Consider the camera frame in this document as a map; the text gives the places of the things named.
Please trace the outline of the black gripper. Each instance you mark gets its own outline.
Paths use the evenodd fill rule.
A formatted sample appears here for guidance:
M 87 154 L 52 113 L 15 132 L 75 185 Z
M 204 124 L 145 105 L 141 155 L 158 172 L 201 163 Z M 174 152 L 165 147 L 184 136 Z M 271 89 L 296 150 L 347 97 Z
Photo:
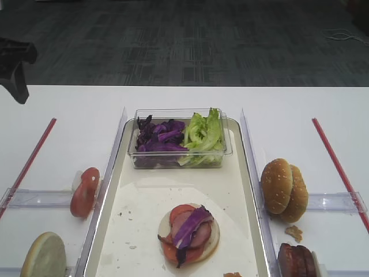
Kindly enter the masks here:
M 25 104 L 29 97 L 23 62 L 34 64 L 36 60 L 33 43 L 1 38 L 1 86 L 19 104 Z

